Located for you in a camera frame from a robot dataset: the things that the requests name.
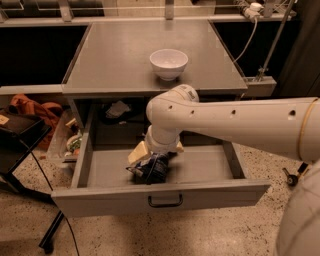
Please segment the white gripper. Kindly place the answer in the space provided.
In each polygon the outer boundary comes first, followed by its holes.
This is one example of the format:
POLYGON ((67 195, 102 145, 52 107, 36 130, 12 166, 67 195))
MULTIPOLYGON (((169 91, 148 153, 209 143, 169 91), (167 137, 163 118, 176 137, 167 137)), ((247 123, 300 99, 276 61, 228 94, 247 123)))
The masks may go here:
POLYGON ((153 153, 178 152, 183 153, 184 147, 176 129, 164 129, 155 125, 148 127, 145 142, 141 141, 128 155, 128 163, 136 164, 147 159, 153 153))

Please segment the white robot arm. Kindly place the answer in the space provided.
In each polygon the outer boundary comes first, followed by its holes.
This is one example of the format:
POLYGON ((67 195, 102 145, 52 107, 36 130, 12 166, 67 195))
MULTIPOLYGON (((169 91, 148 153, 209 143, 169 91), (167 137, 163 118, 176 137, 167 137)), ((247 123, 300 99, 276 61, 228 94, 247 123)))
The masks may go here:
POLYGON ((135 164, 153 153, 175 152, 179 134, 196 132, 311 166, 284 211, 275 256, 320 256, 320 101, 317 97, 201 103, 182 84, 149 101, 151 122, 128 156, 135 164))

